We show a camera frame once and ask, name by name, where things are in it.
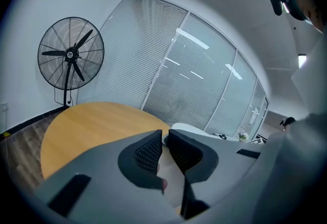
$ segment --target power outlet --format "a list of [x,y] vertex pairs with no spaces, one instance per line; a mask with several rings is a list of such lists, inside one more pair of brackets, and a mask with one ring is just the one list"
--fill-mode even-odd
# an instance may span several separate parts
[[1,103],[1,111],[6,112],[7,110],[8,110],[8,103],[7,102]]

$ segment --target standing fan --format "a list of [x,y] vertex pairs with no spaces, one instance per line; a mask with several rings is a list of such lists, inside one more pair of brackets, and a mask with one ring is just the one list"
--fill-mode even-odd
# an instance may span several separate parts
[[67,90],[89,83],[99,72],[103,57],[100,32],[79,17],[68,17],[54,23],[44,34],[38,50],[43,77],[53,87],[64,90],[64,109]]

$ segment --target fan blade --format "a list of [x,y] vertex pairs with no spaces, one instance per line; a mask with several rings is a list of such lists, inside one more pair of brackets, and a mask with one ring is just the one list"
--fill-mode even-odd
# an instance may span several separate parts
[[77,75],[81,78],[81,80],[85,81],[76,61],[73,61],[73,66],[74,66],[74,69],[75,69]]
[[66,51],[51,50],[51,51],[42,52],[42,55],[44,55],[44,56],[65,56]]
[[87,32],[84,37],[81,38],[81,40],[77,43],[77,45],[75,46],[75,49],[78,50],[83,44],[84,42],[86,42],[87,38],[91,35],[91,33],[93,32],[93,30],[90,30],[89,32]]

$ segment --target wooden floor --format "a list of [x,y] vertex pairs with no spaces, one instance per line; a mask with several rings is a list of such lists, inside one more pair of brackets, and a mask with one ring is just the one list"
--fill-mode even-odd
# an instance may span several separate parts
[[40,165],[41,144],[46,129],[58,114],[44,118],[0,142],[0,155],[10,177],[28,191],[32,192],[44,180]]

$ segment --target wooden table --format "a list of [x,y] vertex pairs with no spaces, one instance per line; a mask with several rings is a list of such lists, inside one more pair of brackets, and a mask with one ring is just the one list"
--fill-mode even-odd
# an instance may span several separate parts
[[169,126],[140,109],[111,102],[84,103],[66,109],[50,124],[41,147],[41,169],[48,178],[86,150],[142,132]]

